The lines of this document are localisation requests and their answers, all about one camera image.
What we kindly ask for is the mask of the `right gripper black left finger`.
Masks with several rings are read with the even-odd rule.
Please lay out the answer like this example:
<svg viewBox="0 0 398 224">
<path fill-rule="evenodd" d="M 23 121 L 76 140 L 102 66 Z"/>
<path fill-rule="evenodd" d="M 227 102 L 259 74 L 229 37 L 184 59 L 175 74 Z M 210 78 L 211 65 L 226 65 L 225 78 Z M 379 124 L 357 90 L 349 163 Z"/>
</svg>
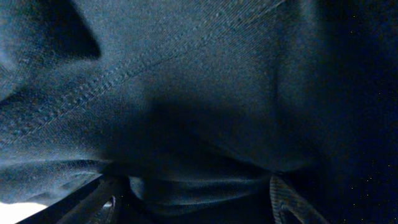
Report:
<svg viewBox="0 0 398 224">
<path fill-rule="evenodd" d="M 121 179 L 102 175 L 17 224 L 115 224 L 122 207 Z"/>
</svg>

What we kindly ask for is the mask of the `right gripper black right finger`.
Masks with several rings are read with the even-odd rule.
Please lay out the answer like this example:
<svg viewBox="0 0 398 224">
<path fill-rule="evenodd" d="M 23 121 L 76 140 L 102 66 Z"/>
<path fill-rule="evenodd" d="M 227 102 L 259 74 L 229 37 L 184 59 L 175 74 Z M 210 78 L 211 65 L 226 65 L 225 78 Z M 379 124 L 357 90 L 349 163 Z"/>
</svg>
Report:
<svg viewBox="0 0 398 224">
<path fill-rule="evenodd" d="M 269 195 L 275 224 L 330 224 L 280 174 L 272 174 Z"/>
</svg>

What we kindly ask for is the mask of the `black leggings with red waistband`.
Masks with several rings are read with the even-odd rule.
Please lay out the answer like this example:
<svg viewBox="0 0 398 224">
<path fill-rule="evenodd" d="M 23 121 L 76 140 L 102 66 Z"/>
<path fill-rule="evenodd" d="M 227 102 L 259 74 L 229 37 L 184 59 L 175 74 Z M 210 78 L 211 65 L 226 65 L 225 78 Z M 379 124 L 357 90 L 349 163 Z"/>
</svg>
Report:
<svg viewBox="0 0 398 224">
<path fill-rule="evenodd" d="M 397 221 L 396 1 L 1 1 L 1 202 L 127 178 L 164 223 Z"/>
</svg>

